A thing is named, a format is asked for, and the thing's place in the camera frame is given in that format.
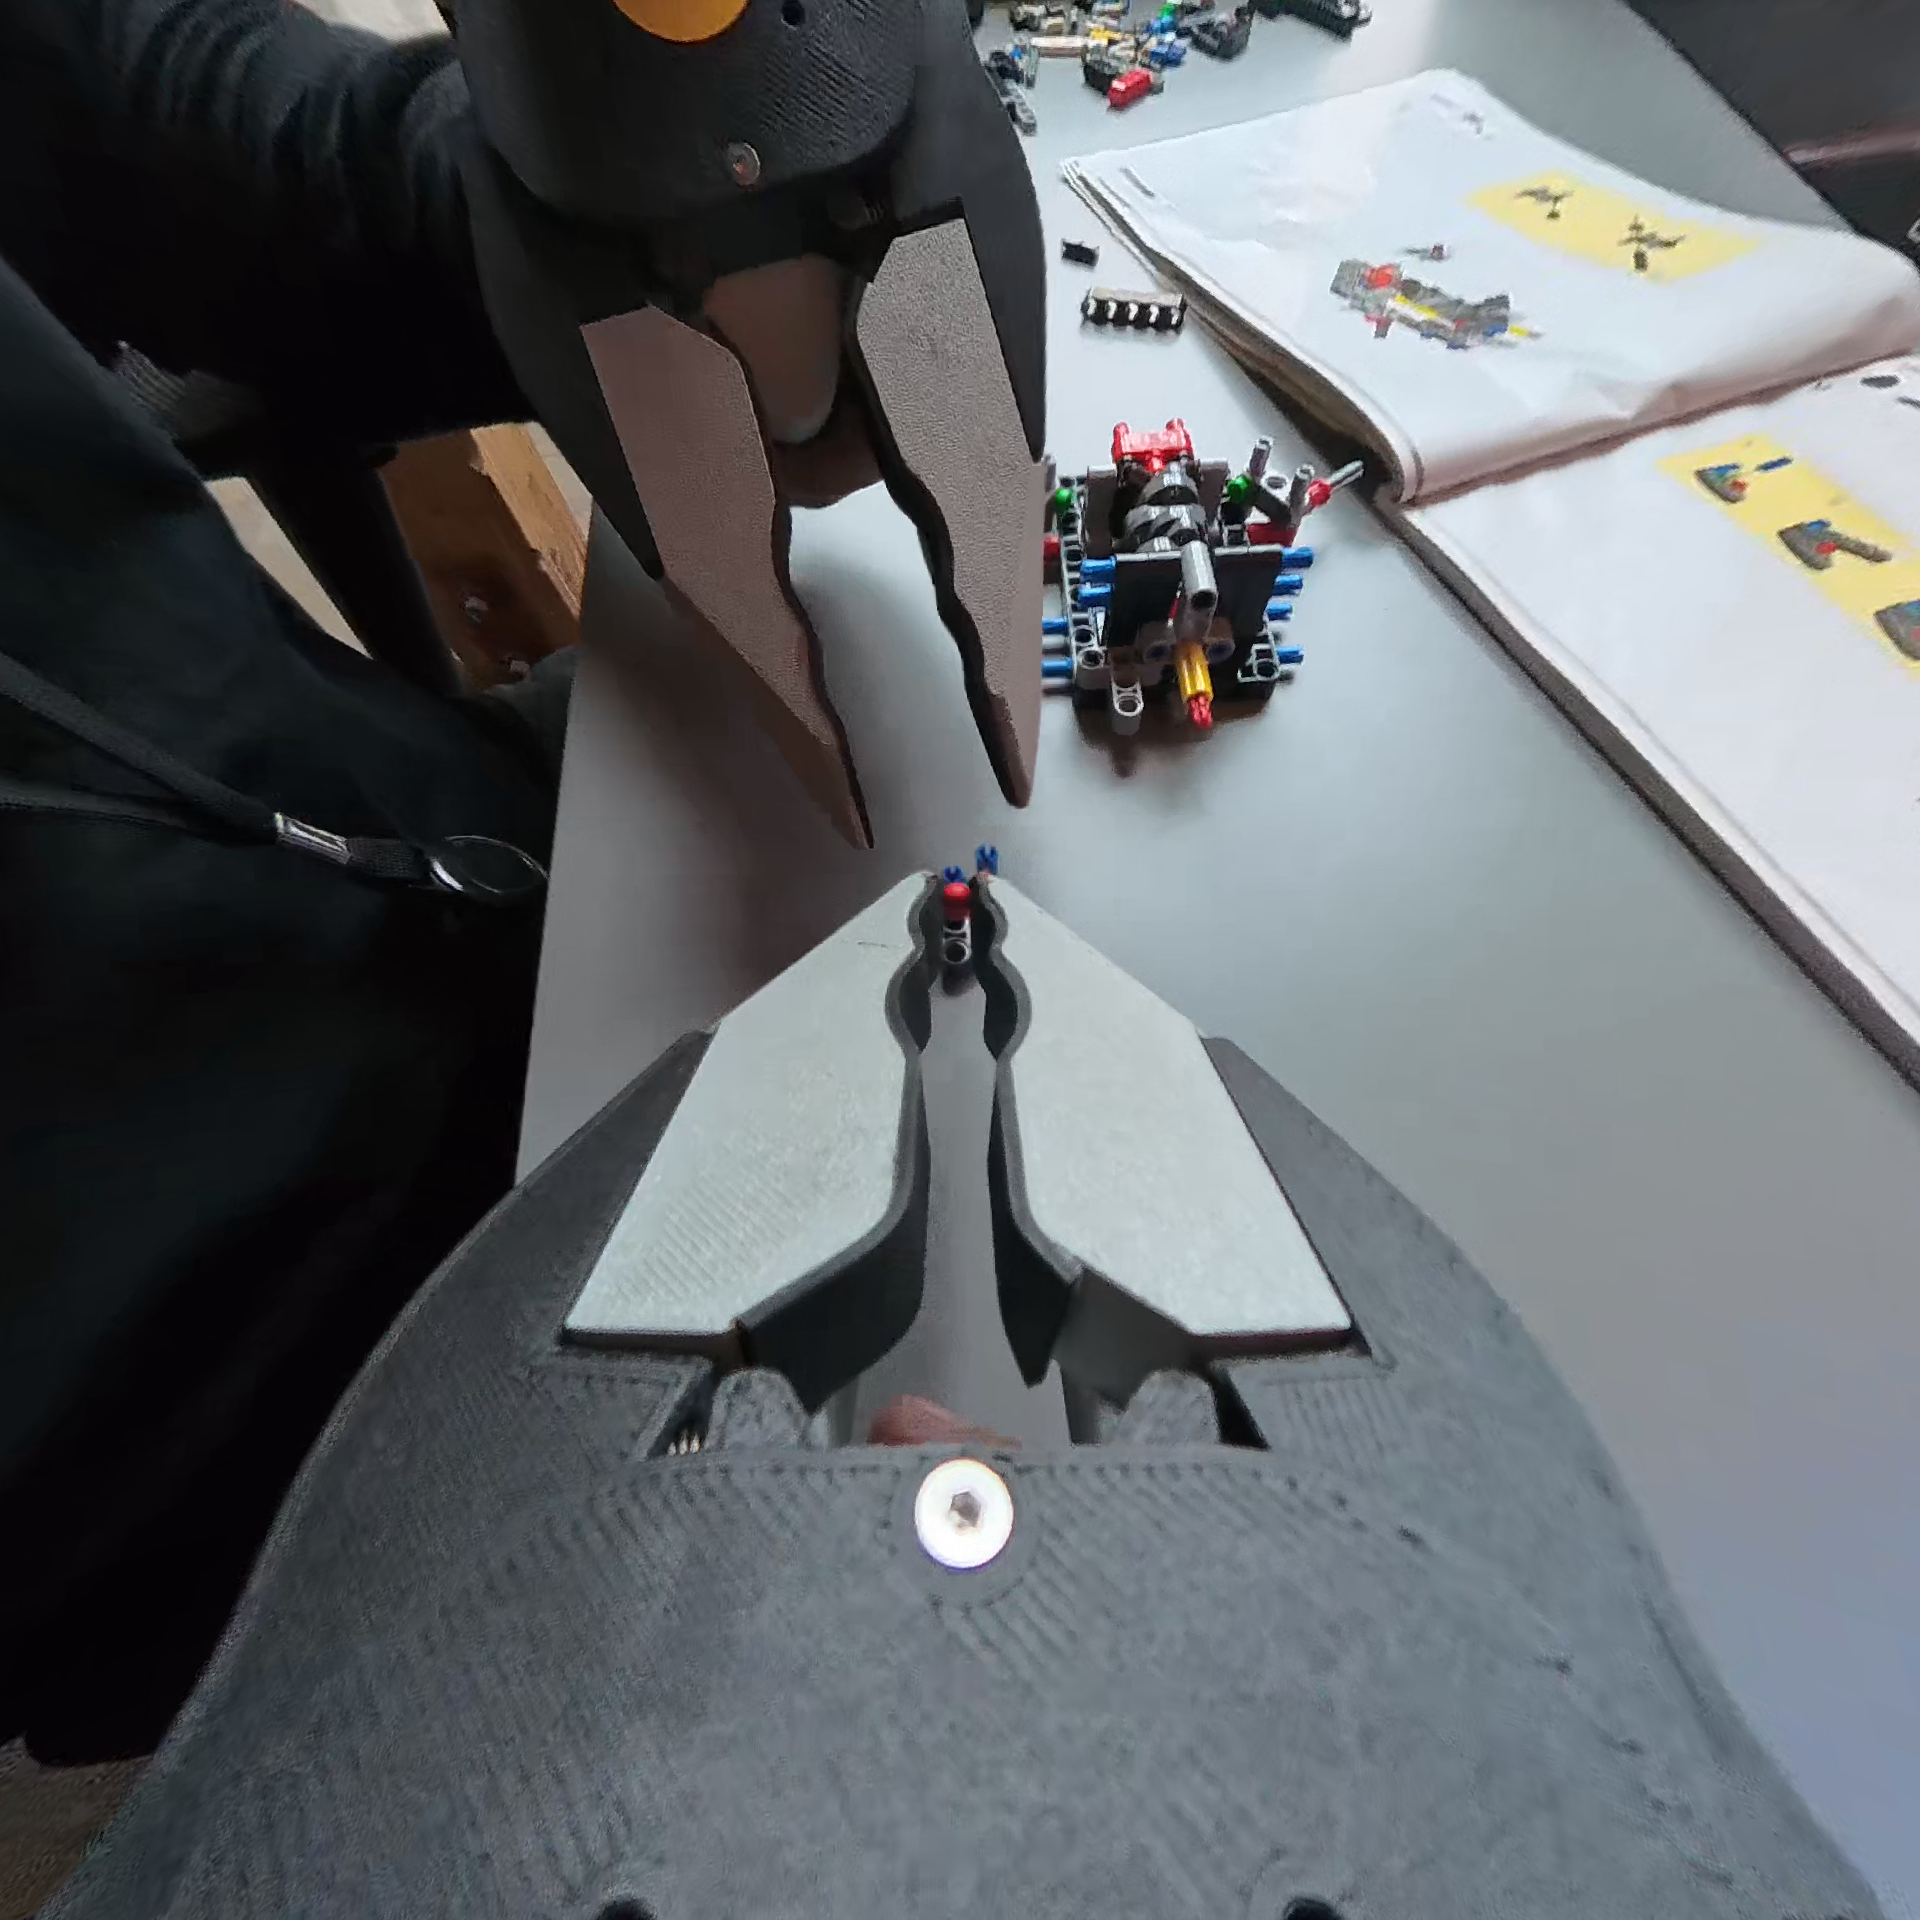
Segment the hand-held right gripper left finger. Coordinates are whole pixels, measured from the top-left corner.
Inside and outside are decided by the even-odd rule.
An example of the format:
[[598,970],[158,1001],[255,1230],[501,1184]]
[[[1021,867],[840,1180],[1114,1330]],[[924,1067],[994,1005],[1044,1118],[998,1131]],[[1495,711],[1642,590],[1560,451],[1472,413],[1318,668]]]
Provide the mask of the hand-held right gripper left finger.
[[568,1343],[762,1370],[810,1413],[897,1347],[924,1304],[934,895],[897,880],[705,1033]]

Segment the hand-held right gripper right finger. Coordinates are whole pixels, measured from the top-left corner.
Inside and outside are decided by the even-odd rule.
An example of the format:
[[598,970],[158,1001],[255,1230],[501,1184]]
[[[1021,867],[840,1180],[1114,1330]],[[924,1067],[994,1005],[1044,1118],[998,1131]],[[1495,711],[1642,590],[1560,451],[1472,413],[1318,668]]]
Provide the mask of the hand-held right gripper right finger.
[[1188,1014],[974,877],[998,1313],[1025,1383],[1341,1351],[1354,1313]]

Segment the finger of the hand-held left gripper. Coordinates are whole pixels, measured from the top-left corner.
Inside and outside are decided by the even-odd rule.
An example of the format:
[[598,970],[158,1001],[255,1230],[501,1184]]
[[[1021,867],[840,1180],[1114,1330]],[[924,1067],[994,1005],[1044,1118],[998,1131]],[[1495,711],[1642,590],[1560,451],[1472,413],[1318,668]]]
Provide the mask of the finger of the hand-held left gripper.
[[882,484],[924,541],[994,781],[1024,808],[1044,711],[1044,460],[965,220],[890,244],[857,291],[848,360]]
[[830,827],[872,848],[824,645],[788,578],[792,514],[742,358],[702,323],[657,305],[591,320],[580,334],[664,591],[724,660],[728,691]]

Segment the black lego connector blue pins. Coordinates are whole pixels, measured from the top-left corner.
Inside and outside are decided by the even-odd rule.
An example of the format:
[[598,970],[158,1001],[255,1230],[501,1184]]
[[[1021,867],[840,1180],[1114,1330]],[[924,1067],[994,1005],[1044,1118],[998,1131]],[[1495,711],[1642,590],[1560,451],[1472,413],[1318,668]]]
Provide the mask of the black lego connector blue pins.
[[[965,920],[942,918],[941,888],[948,874],[972,880],[974,905]],[[981,955],[998,940],[998,880],[1000,851],[992,841],[982,841],[974,848],[968,867],[948,863],[934,877],[934,973],[947,997],[972,991],[981,973]]]

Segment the person's left forearm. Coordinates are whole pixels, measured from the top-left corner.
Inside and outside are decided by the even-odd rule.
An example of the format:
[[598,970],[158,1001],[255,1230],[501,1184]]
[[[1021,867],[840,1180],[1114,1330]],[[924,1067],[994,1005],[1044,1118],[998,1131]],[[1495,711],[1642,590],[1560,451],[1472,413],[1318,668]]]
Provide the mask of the person's left forearm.
[[4,5],[4,334],[134,350],[285,424],[532,418],[477,284],[448,38],[304,4]]

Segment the lego chassis assembly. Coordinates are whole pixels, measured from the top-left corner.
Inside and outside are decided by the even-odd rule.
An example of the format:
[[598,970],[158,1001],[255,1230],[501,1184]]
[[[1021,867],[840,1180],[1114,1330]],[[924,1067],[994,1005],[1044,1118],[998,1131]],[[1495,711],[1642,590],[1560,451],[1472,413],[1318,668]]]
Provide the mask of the lego chassis assembly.
[[1117,737],[1207,737],[1304,667],[1291,634],[1314,565],[1308,523],[1362,460],[1274,465],[1260,437],[1207,460],[1184,418],[1117,420],[1104,463],[1050,468],[1041,684]]

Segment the pile of loose lego pieces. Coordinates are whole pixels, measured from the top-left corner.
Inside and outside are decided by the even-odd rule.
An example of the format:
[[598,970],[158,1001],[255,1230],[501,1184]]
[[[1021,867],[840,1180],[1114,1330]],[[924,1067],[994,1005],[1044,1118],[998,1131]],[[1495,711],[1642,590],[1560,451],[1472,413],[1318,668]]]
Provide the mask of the pile of loose lego pieces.
[[1260,20],[1301,20],[1347,43],[1374,13],[1368,4],[1004,4],[1004,18],[1008,38],[981,63],[1014,130],[1032,138],[1047,61],[1077,65],[1104,110],[1125,111],[1158,97],[1191,58],[1240,61]]

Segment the lego instruction booklet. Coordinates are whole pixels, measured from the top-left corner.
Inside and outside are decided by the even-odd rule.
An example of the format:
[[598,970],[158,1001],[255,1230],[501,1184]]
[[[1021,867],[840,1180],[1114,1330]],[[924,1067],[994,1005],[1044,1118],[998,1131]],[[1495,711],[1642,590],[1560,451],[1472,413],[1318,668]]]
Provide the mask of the lego instruction booklet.
[[1064,164],[1918,1078],[1918,267],[1437,70]]

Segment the person's right hand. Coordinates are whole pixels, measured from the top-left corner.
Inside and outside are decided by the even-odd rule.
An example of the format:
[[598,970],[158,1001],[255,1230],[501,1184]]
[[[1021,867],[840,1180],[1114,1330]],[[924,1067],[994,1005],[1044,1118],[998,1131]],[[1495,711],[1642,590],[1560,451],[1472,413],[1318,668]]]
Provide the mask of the person's right hand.
[[930,1397],[895,1397],[882,1403],[867,1427],[867,1444],[878,1450],[948,1450],[972,1454],[1018,1453],[1021,1441],[972,1424]]

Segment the wooden frame with bolts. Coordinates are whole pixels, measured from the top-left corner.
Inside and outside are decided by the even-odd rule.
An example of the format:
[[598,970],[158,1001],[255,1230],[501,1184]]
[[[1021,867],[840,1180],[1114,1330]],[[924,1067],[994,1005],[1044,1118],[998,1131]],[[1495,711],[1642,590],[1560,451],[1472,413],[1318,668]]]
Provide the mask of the wooden frame with bolts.
[[402,444],[380,477],[470,685],[520,684],[580,641],[590,537],[530,424]]

